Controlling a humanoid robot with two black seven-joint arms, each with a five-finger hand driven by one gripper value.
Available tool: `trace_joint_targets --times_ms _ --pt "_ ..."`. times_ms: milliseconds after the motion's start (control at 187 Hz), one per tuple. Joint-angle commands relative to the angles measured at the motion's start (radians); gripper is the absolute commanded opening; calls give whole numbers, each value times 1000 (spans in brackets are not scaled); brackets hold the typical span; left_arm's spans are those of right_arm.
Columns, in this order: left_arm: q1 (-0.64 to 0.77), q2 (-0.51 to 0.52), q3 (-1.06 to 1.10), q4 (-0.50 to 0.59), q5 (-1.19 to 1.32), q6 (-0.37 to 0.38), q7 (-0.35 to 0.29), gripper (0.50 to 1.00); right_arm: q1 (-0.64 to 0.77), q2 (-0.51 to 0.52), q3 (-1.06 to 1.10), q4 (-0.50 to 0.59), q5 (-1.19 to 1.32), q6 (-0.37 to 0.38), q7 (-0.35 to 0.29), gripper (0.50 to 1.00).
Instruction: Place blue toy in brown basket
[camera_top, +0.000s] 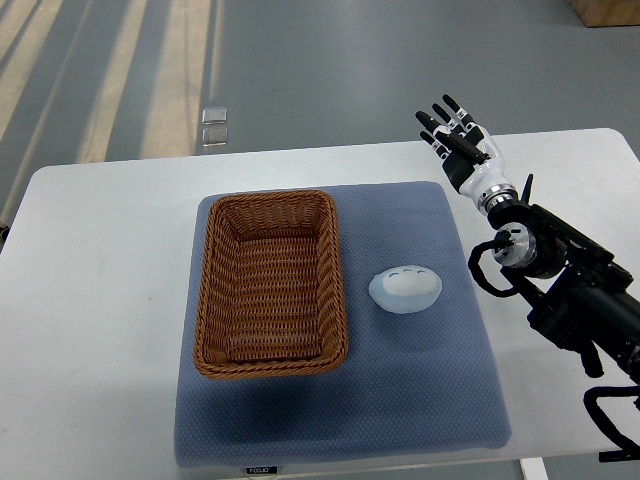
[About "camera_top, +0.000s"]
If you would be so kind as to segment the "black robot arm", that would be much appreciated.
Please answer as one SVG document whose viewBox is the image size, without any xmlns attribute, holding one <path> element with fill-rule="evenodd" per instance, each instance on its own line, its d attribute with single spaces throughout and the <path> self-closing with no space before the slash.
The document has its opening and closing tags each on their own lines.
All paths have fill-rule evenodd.
<svg viewBox="0 0 640 480">
<path fill-rule="evenodd" d="M 419 111 L 420 136 L 442 161 L 455 191 L 470 199 L 495 231 L 472 249 L 468 268 L 487 293 L 521 296 L 532 329 L 577 353 L 592 378 L 605 352 L 639 380 L 639 302 L 627 291 L 632 275 L 611 252 L 529 201 L 532 183 L 516 189 L 488 131 L 452 97 Z"/>
</svg>

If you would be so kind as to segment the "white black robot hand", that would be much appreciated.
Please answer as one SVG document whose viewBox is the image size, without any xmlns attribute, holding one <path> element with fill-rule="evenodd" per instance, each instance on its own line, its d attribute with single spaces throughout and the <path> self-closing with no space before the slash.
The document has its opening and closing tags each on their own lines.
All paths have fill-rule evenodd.
<svg viewBox="0 0 640 480">
<path fill-rule="evenodd" d="M 488 214 L 498 203 L 516 200 L 516 188 L 504 176 L 504 158 L 497 144 L 482 126 L 448 94 L 442 100 L 455 114 L 452 117 L 441 105 L 432 104 L 433 111 L 443 121 L 423 111 L 415 117 L 424 128 L 420 137 L 443 159 L 443 170 L 451 185 L 469 198 L 481 214 Z M 463 126 L 471 126 L 464 134 Z"/>
</svg>

